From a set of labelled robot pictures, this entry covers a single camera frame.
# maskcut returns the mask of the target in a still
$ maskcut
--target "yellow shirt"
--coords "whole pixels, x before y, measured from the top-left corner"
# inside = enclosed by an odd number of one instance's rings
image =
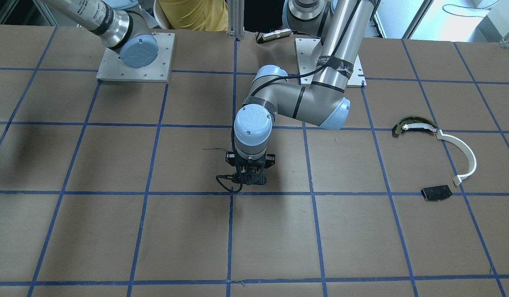
[[[227,4],[224,0],[158,0],[174,29],[226,31]]]

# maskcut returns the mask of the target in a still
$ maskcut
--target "metal base plate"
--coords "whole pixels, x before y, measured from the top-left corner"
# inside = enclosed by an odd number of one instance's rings
[[[141,68],[126,66],[119,54],[110,49],[104,51],[99,66],[97,79],[104,81],[146,81],[151,83],[168,82],[172,52],[174,49],[173,33],[152,33],[159,45],[159,54],[154,62]]]
[[[315,48],[319,41],[320,39],[311,38],[295,39],[298,69],[300,69],[301,75],[305,73],[310,73],[315,70],[317,59],[315,59],[315,62],[313,62],[311,58],[311,53],[313,52],[313,48]],[[300,79],[300,84],[309,86],[312,79],[313,75],[303,77]],[[354,64],[354,73],[352,74],[352,77],[350,77],[348,84],[346,86],[348,88],[360,88],[363,83],[366,86],[366,79],[364,79],[364,72],[361,66],[361,60],[359,59],[359,56],[357,56]]]

